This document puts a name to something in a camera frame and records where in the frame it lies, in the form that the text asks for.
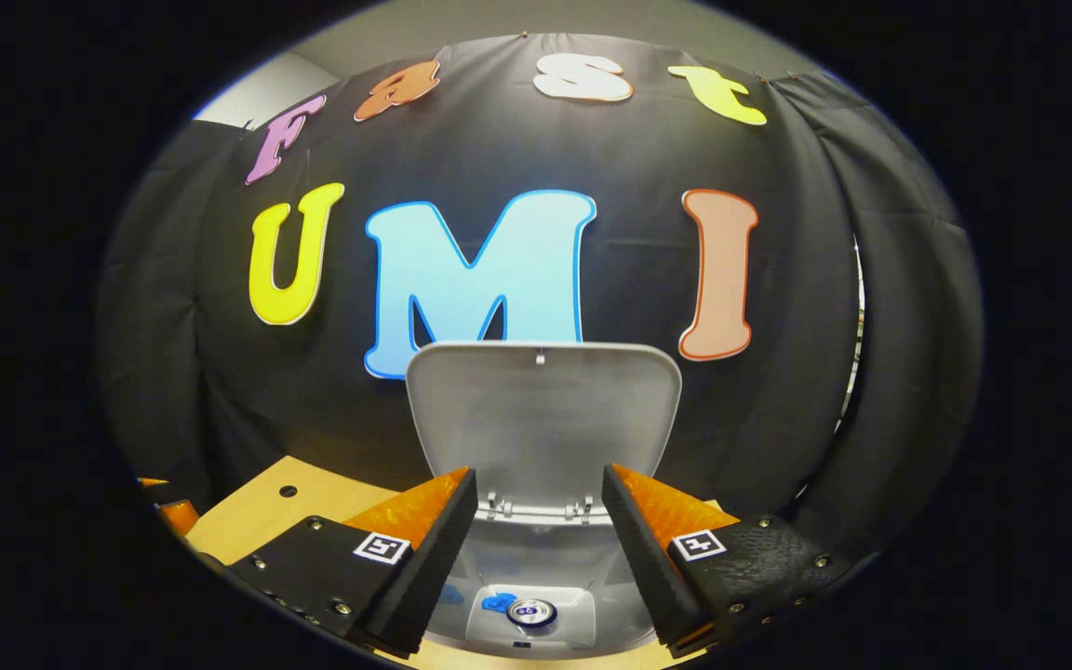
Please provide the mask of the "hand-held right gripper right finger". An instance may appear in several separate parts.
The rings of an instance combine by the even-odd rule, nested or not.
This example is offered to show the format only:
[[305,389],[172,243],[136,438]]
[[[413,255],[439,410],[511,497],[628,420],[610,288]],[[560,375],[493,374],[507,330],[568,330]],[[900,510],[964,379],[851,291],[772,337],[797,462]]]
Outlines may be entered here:
[[859,569],[778,516],[724,513],[619,463],[602,470],[601,500],[652,627],[674,658],[763,637]]

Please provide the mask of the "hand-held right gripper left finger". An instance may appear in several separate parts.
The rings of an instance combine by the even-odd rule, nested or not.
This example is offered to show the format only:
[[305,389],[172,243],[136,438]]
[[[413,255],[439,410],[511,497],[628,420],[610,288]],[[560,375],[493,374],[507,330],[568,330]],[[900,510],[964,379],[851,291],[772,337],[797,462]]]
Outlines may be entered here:
[[230,563],[230,581],[324,635],[408,658],[478,506],[476,471],[461,467],[348,520],[302,515]]

